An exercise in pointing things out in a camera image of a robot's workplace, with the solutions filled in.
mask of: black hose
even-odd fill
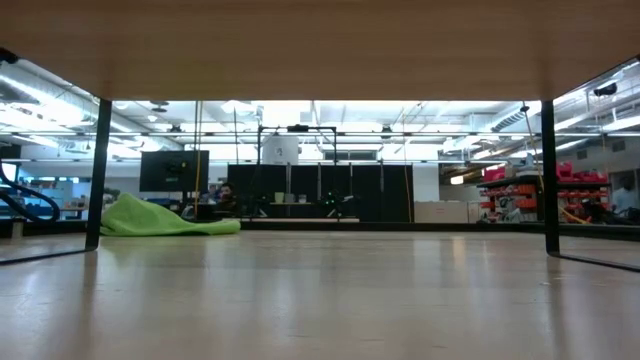
[[[11,209],[15,210],[18,214],[22,215],[25,219],[31,220],[33,222],[39,222],[39,223],[54,223],[58,221],[58,219],[60,219],[60,207],[58,206],[58,204],[55,203],[55,201],[53,201],[53,199],[47,196],[44,196],[39,192],[33,191],[29,188],[18,185],[7,178],[7,175],[5,175],[4,170],[2,169],[2,159],[0,159],[0,179],[2,179],[2,182],[4,184],[9,185],[11,188],[20,190],[22,193],[27,193],[29,195],[40,198],[45,202],[47,202],[49,205],[51,205],[51,210],[53,211],[53,213],[51,214],[51,218],[43,219],[41,217],[35,216],[30,212],[28,212],[27,209],[23,208],[22,205],[20,205],[20,203],[13,200],[13,198],[9,196],[9,194],[0,191],[0,199],[6,202]]]

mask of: white cylindrical tank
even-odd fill
[[[298,165],[298,137],[268,137],[262,147],[262,162],[266,165]]]

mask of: person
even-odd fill
[[[233,190],[234,186],[230,182],[225,182],[220,186],[220,201],[218,201],[216,211],[236,211],[236,197]]]
[[[626,215],[630,208],[640,208],[638,194],[634,189],[632,176],[625,176],[620,180],[622,187],[613,192],[611,209],[616,215]]]
[[[209,203],[209,204],[215,204],[218,201],[220,201],[220,190],[216,190],[216,185],[215,184],[211,184],[209,185],[209,191],[202,194],[202,197],[200,198],[200,201],[204,204]]]

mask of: red storage bin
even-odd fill
[[[522,209],[531,209],[537,206],[536,199],[518,199],[516,200],[516,207]]]
[[[606,183],[608,181],[607,175],[598,171],[581,171],[573,176],[580,182]]]
[[[494,170],[484,170],[484,181],[485,182],[490,182],[490,181],[496,181],[496,180],[500,180],[500,179],[504,179],[504,175],[505,175],[505,168],[504,167],[500,167]]]
[[[573,164],[569,161],[556,163],[556,176],[559,182],[572,182],[573,178]]]

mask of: cable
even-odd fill
[[[193,149],[196,152],[196,186],[195,186],[195,190],[193,191],[194,193],[194,206],[193,206],[193,213],[195,215],[195,218],[198,218],[198,191],[199,191],[199,185],[200,185],[200,143],[202,142],[202,101],[197,101],[196,102],[196,119],[195,119],[195,123],[194,123],[194,137],[195,137],[195,142],[193,144]]]
[[[404,153],[404,185],[407,193],[407,214],[409,215],[409,222],[413,222],[413,217],[411,216],[411,194],[409,193],[409,176],[407,175],[407,141],[405,140],[405,131],[404,124],[407,119],[407,115],[403,114],[402,116],[402,150]]]
[[[531,131],[531,124],[529,123],[529,115],[527,115],[527,110],[529,110],[529,107],[525,104],[525,102],[522,102],[522,107],[520,108],[520,111],[522,111],[524,113],[524,118],[527,121],[527,129],[529,129],[529,141],[531,143],[531,147],[533,148],[533,153],[535,154],[535,158],[538,157],[538,150],[536,149],[535,146],[535,140],[533,137],[533,132]],[[538,180],[540,181],[540,189],[542,190],[542,194],[544,195],[544,180],[542,178],[542,171],[540,170],[540,163],[538,161],[536,161],[534,158],[534,164],[536,165],[536,170],[538,171]],[[588,221],[584,221],[582,219],[580,219],[579,217],[574,216],[573,214],[571,214],[570,212],[568,212],[567,210],[563,209],[561,206],[558,206],[558,209],[568,218],[579,222],[580,224],[590,224]]]
[[[37,198],[40,198],[42,200],[44,200],[47,204],[51,205],[51,218],[50,219],[43,219],[39,216],[33,215],[31,214],[29,211],[27,211],[25,208],[22,207],[22,205],[20,203],[18,203],[17,201],[15,201],[11,196],[9,196],[9,194],[4,193],[4,192],[0,192],[0,199],[2,199],[2,201],[6,202],[7,205],[15,210],[18,214],[22,215],[24,218],[31,220],[33,222],[39,222],[39,223],[54,223],[56,221],[58,221],[58,219],[60,219],[60,207],[58,206],[58,204],[56,204],[55,201],[53,201],[53,199],[40,194],[39,192],[33,191],[29,188],[26,188],[22,185],[18,185],[15,182],[9,180],[7,178],[7,175],[5,175],[4,170],[2,169],[2,159],[0,158],[0,179],[2,179],[2,182],[6,185],[9,185],[11,188],[16,189],[16,190],[20,190],[23,193],[27,193],[31,196],[35,196]]]

